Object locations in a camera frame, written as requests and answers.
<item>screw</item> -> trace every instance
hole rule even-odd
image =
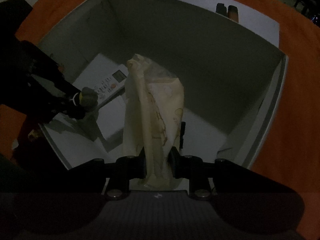
[[[122,191],[119,189],[111,189],[107,192],[107,195],[111,198],[117,198],[122,195]]]
[[[205,198],[210,196],[210,192],[206,189],[198,189],[195,191],[195,195],[199,198]]]

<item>cardboard box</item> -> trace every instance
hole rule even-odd
[[[38,46],[64,66],[69,82],[98,53],[114,65],[135,53],[151,58],[185,88],[182,154],[205,162],[226,158],[247,168],[271,126],[288,61],[240,24],[177,0],[86,0]],[[90,137],[62,114],[42,129],[68,168],[121,156],[121,139],[109,144],[99,131]]]

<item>translucent plastic bag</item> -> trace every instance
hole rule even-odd
[[[173,189],[180,180],[172,177],[167,157],[172,146],[179,149],[183,86],[175,75],[141,55],[135,54],[127,67],[123,154],[137,156],[144,147],[147,162],[147,177],[130,187]]]

